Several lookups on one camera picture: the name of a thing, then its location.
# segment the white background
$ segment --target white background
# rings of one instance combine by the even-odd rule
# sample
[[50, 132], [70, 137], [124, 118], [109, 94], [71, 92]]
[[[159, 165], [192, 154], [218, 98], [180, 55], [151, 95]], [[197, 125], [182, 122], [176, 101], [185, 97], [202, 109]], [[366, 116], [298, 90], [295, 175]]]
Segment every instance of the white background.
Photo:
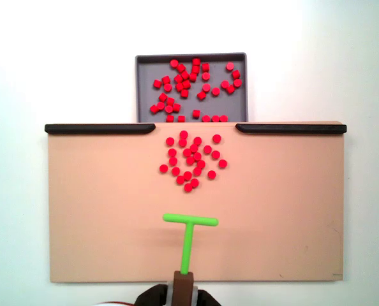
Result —
[[222, 305], [379, 305], [377, 0], [0, 1], [0, 305], [149, 287], [50, 283], [43, 127], [134, 122], [137, 54], [208, 52], [247, 53], [250, 121], [347, 124], [345, 280], [200, 287]]

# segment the wooden board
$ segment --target wooden board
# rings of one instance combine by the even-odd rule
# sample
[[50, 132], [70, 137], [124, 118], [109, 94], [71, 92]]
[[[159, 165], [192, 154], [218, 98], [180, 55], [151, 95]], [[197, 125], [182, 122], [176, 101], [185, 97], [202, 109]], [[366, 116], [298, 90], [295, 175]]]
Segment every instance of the wooden board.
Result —
[[[166, 138], [183, 129], [189, 142], [200, 136], [228, 161], [219, 170], [206, 157], [206, 170], [218, 176], [210, 181], [204, 171], [188, 194], [159, 172], [168, 163]], [[197, 281], [341, 280], [343, 147], [343, 135], [251, 135], [233, 122], [159, 123], [145, 135], [49, 135], [51, 281], [172, 279], [184, 225], [164, 222], [164, 213], [219, 219], [217, 227], [195, 228]], [[177, 141], [174, 148], [182, 154]]]

